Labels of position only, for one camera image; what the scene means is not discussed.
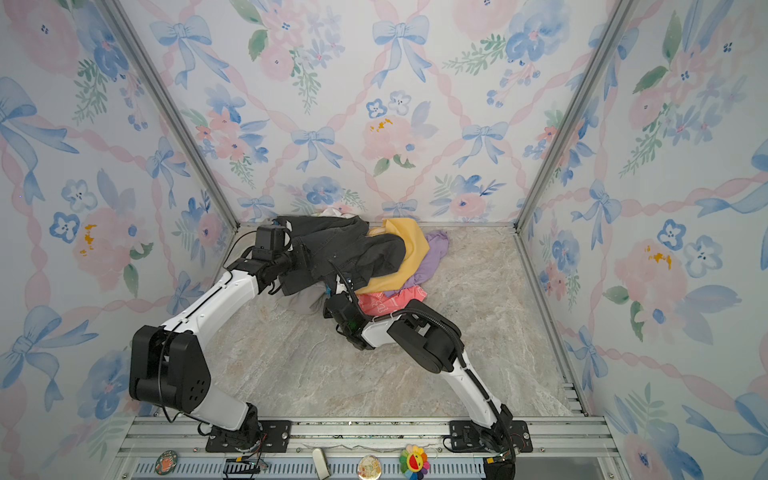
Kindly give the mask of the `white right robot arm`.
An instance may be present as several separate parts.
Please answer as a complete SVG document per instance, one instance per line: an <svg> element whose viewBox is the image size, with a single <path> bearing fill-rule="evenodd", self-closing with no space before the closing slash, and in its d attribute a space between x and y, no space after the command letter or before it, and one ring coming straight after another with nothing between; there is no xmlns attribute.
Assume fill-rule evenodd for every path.
<svg viewBox="0 0 768 480"><path fill-rule="evenodd" d="M469 419L449 423L445 448L454 453L514 454L514 417L471 364L458 326L420 300L381 316L363 312L358 298L341 293L325 301L324 316L359 350L397 345L421 368L443 379L461 400Z"/></svg>

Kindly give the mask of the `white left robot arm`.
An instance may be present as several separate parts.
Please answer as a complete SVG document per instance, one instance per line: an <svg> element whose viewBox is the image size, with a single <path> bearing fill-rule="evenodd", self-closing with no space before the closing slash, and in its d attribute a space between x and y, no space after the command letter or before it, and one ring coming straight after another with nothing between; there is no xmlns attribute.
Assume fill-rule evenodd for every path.
<svg viewBox="0 0 768 480"><path fill-rule="evenodd" d="M292 248L253 247L190 306L160 326L143 326L131 342L129 394L138 401L236 432L252 408L215 385L205 346L228 320L295 263Z"/></svg>

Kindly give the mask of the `pink patterned cloth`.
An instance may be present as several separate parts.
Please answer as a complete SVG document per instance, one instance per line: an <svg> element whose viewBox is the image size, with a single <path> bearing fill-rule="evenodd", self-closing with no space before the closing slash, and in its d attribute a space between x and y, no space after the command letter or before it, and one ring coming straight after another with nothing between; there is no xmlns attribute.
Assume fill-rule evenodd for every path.
<svg viewBox="0 0 768 480"><path fill-rule="evenodd" d="M404 309L411 300L423 301L427 296L427 292L416 285L399 290L391 296L385 292L361 294L358 296L358 302L365 314L378 317Z"/></svg>

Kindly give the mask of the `white floral cloth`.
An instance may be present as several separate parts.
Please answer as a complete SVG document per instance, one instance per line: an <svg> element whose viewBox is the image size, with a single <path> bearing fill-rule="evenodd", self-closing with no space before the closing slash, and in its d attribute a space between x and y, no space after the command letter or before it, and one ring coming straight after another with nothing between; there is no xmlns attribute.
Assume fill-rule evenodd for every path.
<svg viewBox="0 0 768 480"><path fill-rule="evenodd" d="M349 219L357 216L357 212L348 205L333 205L322 210L318 216Z"/></svg>

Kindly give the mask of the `yellow cloth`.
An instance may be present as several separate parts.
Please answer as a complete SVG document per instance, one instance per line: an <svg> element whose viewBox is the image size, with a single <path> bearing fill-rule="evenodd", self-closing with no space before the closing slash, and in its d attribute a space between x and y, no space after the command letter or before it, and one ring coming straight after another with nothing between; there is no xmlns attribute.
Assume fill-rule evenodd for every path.
<svg viewBox="0 0 768 480"><path fill-rule="evenodd" d="M386 261L384 273L374 274L365 287L356 290L361 294L401 289L430 251L425 234L412 218L386 219L381 226L370 229L367 237L386 240L394 247L394 256Z"/></svg>

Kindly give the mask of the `purple cloth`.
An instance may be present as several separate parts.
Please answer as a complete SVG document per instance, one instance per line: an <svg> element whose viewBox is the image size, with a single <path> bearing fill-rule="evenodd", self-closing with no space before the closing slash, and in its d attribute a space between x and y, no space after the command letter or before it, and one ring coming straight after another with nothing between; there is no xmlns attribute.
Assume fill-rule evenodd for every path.
<svg viewBox="0 0 768 480"><path fill-rule="evenodd" d="M396 291L386 291L384 295L387 298L391 298L407 288L420 286L435 275L440 262L448 253L450 239L447 232L443 230L427 232L425 238L429 245L429 251L425 255L418 269L405 282L401 289Z"/></svg>

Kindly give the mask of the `black denim jeans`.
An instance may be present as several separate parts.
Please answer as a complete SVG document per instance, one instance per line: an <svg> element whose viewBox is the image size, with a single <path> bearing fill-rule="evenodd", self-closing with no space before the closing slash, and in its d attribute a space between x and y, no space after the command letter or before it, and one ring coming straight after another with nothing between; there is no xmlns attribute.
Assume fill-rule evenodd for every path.
<svg viewBox="0 0 768 480"><path fill-rule="evenodd" d="M394 256L386 240L367 237L369 223L355 216L349 219L313 216L279 216L277 224L290 229L291 247L305 246L309 253L309 287L319 282L333 285L344 274L355 289L365 287Z"/></svg>

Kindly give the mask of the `round pale badge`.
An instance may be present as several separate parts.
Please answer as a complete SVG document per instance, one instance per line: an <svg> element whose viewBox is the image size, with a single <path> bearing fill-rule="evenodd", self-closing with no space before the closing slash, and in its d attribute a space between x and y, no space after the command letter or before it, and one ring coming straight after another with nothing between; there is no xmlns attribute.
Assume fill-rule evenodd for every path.
<svg viewBox="0 0 768 480"><path fill-rule="evenodd" d="M357 466L359 480L379 480L383 474L381 461L374 455L364 456Z"/></svg>

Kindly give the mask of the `white clip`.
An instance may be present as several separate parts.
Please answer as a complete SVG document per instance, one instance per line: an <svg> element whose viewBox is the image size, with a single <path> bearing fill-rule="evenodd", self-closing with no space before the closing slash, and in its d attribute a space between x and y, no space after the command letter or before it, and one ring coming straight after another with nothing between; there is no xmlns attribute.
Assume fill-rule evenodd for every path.
<svg viewBox="0 0 768 480"><path fill-rule="evenodd" d="M312 460L319 480L329 480L332 476L325 452L321 448L312 450Z"/></svg>

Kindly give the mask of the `colourful flower toy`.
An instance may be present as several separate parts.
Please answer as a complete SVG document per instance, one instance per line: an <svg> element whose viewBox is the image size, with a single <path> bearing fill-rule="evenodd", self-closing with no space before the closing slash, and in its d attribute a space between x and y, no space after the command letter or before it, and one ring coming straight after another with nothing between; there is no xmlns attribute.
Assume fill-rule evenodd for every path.
<svg viewBox="0 0 768 480"><path fill-rule="evenodd" d="M428 455L422 447L407 445L399 456L399 469L407 480L423 480L431 468Z"/></svg>

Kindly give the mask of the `round green badge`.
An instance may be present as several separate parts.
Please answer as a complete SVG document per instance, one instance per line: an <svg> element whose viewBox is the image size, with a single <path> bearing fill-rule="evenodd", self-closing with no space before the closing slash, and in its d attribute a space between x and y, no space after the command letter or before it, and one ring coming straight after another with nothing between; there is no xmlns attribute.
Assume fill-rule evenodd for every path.
<svg viewBox="0 0 768 480"><path fill-rule="evenodd" d="M156 459L154 472L158 476L173 473L178 465L178 454L174 450L166 450Z"/></svg>

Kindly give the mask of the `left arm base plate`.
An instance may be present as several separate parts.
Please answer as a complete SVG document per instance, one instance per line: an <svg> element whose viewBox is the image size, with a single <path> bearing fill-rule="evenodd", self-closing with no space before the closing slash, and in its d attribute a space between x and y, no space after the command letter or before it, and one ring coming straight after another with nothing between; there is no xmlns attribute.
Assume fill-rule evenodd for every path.
<svg viewBox="0 0 768 480"><path fill-rule="evenodd" d="M213 427L207 453L285 453L293 423L290 420L246 420L236 431Z"/></svg>

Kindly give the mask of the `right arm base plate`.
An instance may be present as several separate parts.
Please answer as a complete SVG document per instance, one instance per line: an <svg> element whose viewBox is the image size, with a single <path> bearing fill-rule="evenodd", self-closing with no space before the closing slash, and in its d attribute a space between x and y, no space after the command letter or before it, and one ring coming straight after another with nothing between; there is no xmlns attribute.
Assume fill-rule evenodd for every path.
<svg viewBox="0 0 768 480"><path fill-rule="evenodd" d="M534 449L528 424L511 420L501 428L481 427L470 420L452 420L443 446L453 453L531 453Z"/></svg>

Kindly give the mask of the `aluminium front rail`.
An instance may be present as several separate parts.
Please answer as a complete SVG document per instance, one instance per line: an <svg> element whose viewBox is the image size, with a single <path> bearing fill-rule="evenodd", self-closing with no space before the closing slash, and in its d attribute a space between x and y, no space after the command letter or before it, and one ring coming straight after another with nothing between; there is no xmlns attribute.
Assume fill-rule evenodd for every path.
<svg viewBox="0 0 768 480"><path fill-rule="evenodd" d="M626 479L627 468L606 421L601 417L526 417L531 453L517 453L518 479ZM157 479L154 466L166 450L178 454L168 479L318 479L312 450L321 448L330 479L356 479L366 455L382 463L383 479L404 478L399 456L407 445L422 447L429 479L499 479L484 453L452 453L443 446L446 418L320 418L292 420L285 453L256 453L239 462L233 453L207 453L201 427L191 420L166 424L139 418L128 429L108 479Z"/></svg>

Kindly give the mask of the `aluminium corner post left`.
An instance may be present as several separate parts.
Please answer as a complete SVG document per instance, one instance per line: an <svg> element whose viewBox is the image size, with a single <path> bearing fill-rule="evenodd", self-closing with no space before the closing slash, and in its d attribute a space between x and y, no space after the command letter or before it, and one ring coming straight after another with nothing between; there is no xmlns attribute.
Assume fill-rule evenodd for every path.
<svg viewBox="0 0 768 480"><path fill-rule="evenodd" d="M119 1L96 1L100 13L107 24L113 29L120 45L125 48L129 59L135 64L142 80L146 83L150 96L159 108L162 118L166 121L172 135L178 141L186 154L203 186L208 190L212 201L223 214L225 223L237 230L240 226L234 211L229 205L223 191L214 178L213 171L200 154L191 131L186 126L180 110L177 108L168 88L150 58L145 46L131 24L124 8Z"/></svg>

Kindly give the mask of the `aluminium corner post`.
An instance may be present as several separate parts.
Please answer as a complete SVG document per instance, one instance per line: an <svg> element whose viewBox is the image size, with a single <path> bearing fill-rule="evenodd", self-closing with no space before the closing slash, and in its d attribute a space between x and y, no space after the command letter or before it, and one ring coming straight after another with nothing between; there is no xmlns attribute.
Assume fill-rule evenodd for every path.
<svg viewBox="0 0 768 480"><path fill-rule="evenodd" d="M634 7L635 1L618 1L612 15L608 18L599 43L586 64L583 78L575 90L568 108L565 110L563 123L547 155L544 157L540 169L534 177L534 182L526 197L524 207L517 217L515 222L515 232L517 234L523 232L527 224L532 220L534 211L537 208L537 202L545 190L548 178L557 167L560 155L565 150L566 143L571 134L577 130L581 116L592 98L595 85L609 62L609 56L614 52L620 37L623 35Z"/></svg>
<svg viewBox="0 0 768 480"><path fill-rule="evenodd" d="M186 154L203 186L208 190L212 201L223 214L225 223L237 230L240 226L234 211L229 205L223 191L214 178L213 171L200 154L191 131L186 126L180 110L177 108L168 88L150 58L145 46L131 24L124 8L119 1L96 1L100 13L107 24L113 29L120 45L125 48L129 59L135 64L142 80L146 83L150 96L159 108L162 118L166 121L172 135L178 141Z"/></svg>

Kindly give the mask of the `aluminium corner post right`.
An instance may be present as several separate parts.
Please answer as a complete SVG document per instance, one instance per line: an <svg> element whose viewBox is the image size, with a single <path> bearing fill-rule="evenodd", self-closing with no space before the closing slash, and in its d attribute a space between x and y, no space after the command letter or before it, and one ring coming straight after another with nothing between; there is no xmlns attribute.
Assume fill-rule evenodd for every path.
<svg viewBox="0 0 768 480"><path fill-rule="evenodd" d="M620 37L623 35L634 7L635 1L618 1L612 15L608 18L599 43L586 64L583 78L575 90L568 108L565 110L563 123L547 155L544 157L540 169L534 177L534 182L526 197L524 207L517 217L515 222L515 232L517 234L523 232L527 224L532 220L534 211L537 208L537 202L545 190L548 178L557 167L560 155L565 150L566 143L571 134L577 130L581 116L592 98L595 85L609 62L609 56L614 52Z"/></svg>

